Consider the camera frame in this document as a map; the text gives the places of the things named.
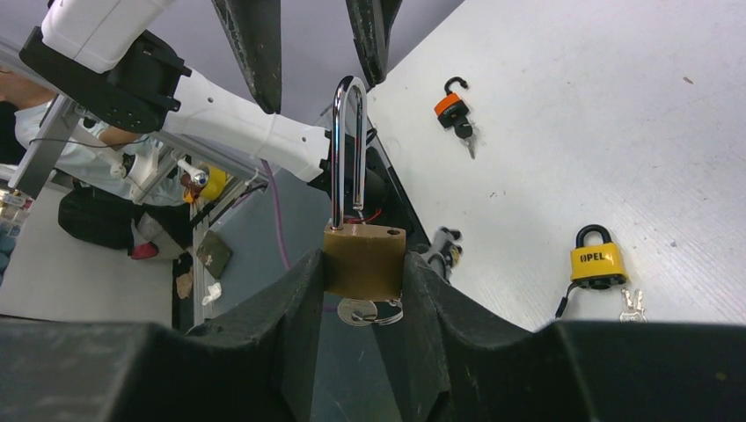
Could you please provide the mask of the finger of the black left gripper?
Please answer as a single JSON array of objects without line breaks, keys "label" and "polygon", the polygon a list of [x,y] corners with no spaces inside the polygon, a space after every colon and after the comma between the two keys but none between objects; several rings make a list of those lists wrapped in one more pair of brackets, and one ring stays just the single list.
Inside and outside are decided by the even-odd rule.
[{"label": "finger of the black left gripper", "polygon": [[282,109],[282,2],[213,0],[245,83],[259,107]]},{"label": "finger of the black left gripper", "polygon": [[388,74],[391,29],[402,0],[347,0],[355,50],[370,88]]}]

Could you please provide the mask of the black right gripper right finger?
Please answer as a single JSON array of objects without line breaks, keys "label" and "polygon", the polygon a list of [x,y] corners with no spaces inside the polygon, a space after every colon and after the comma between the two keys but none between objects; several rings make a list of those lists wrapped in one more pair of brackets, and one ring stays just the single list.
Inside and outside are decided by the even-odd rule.
[{"label": "black right gripper right finger", "polygon": [[559,321],[526,331],[419,255],[402,270],[394,384],[409,421],[742,421],[745,330]]}]

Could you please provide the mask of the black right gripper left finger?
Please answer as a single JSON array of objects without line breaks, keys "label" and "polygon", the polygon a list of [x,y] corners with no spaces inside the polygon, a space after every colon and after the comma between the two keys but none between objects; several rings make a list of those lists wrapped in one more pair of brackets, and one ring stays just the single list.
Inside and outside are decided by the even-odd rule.
[{"label": "black right gripper left finger", "polygon": [[180,333],[151,323],[4,323],[4,421],[307,421],[321,251]]}]

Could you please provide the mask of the small brass padlock with keys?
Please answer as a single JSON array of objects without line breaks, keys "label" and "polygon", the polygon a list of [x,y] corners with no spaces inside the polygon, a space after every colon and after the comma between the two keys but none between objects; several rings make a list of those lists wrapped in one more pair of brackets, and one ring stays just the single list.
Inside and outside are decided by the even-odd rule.
[{"label": "small brass padlock with keys", "polygon": [[332,107],[330,152],[331,218],[324,231],[325,291],[337,295],[337,315],[346,324],[363,327],[391,325],[404,316],[401,303],[406,232],[403,229],[345,222],[346,114],[355,100],[355,137],[352,145],[351,207],[361,213],[367,174],[367,98],[364,83],[345,76],[338,84]]}]

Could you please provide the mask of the yellow padlock with keys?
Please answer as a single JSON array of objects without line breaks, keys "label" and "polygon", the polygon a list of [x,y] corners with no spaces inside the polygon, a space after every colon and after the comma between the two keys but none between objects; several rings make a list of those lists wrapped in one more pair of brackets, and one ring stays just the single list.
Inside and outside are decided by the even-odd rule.
[{"label": "yellow padlock with keys", "polygon": [[619,321],[646,323],[647,317],[642,304],[644,295],[639,289],[631,292],[626,286],[629,277],[623,255],[613,242],[610,231],[600,224],[589,224],[577,232],[574,242],[575,247],[570,252],[569,285],[559,301],[554,317],[560,319],[564,316],[570,295],[575,289],[601,291],[621,287],[625,307],[619,314]]}]

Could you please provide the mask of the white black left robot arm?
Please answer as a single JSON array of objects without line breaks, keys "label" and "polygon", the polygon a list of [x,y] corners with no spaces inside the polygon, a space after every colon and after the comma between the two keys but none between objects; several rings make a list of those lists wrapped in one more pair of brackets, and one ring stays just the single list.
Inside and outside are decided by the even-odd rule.
[{"label": "white black left robot arm", "polygon": [[333,126],[285,117],[282,5],[217,1],[216,15],[251,97],[197,70],[150,31],[166,1],[52,1],[20,60],[94,116],[140,134],[165,131],[221,143],[278,165],[327,192],[333,210],[381,207],[389,183],[367,166],[366,89],[385,80],[397,1],[350,1],[347,12],[364,78],[345,76],[333,97]]}]

